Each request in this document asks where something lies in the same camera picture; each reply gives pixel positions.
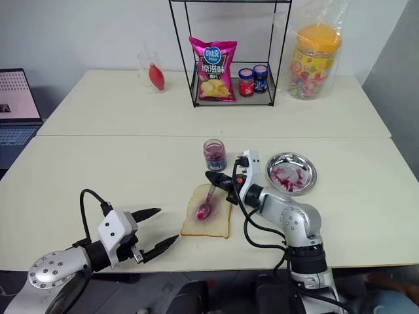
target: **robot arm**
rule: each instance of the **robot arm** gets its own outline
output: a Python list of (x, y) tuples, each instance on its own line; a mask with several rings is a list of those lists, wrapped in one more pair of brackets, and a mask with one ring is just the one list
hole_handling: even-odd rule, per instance
[(82, 294), (94, 271), (118, 267), (128, 258), (146, 263), (166, 251), (178, 235), (169, 237), (144, 252), (137, 248), (138, 222), (158, 212), (150, 208), (135, 213), (114, 210), (110, 203), (98, 228), (96, 242), (80, 240), (65, 251), (48, 253), (30, 268), (23, 289), (14, 297), (5, 314), (66, 313)]
[(223, 173), (206, 172), (209, 181), (228, 192), (227, 200), (238, 203), (233, 193), (235, 184), (240, 191), (246, 211), (258, 208), (258, 214), (278, 225), (285, 235), (287, 258), (291, 265), (291, 279), (299, 288), (317, 290), (328, 288), (339, 302), (333, 274), (327, 267), (323, 240), (320, 234), (321, 217), (316, 208), (298, 203), (287, 194), (257, 184), (261, 173), (259, 157), (252, 150), (245, 151), (236, 161), (244, 170), (235, 182)]

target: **bread slice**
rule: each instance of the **bread slice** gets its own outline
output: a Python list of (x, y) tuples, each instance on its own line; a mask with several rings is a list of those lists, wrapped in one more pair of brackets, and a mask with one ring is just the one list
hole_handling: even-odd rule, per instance
[(198, 186), (188, 204), (181, 235), (228, 238), (230, 230), (231, 203), (225, 200), (227, 192), (216, 188), (211, 198), (211, 212), (204, 220), (198, 220), (196, 211), (205, 201), (210, 184)]

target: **silver plate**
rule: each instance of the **silver plate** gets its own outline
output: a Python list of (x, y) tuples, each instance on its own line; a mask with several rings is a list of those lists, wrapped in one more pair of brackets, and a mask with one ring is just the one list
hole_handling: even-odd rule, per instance
[(277, 190), (293, 196), (306, 193), (317, 180), (313, 164), (294, 152), (282, 152), (273, 156), (266, 165), (266, 171)]

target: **plastic bag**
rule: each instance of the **plastic bag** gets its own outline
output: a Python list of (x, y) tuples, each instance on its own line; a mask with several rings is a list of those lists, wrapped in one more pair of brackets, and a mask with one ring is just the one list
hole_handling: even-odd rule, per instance
[(293, 5), (285, 38), (280, 89), (297, 99), (328, 94), (336, 73), (350, 0)]
[(236, 101), (230, 64), (236, 50), (236, 41), (213, 41), (204, 43), (194, 37), (189, 41), (198, 56), (199, 99)]

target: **chip bag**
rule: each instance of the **chip bag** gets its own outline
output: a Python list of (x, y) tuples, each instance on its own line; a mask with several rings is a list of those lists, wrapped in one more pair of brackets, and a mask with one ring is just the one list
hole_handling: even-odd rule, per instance
[(236, 101), (231, 84), (230, 63), (237, 42), (203, 43), (194, 37), (189, 37), (189, 41), (198, 55), (199, 99)]

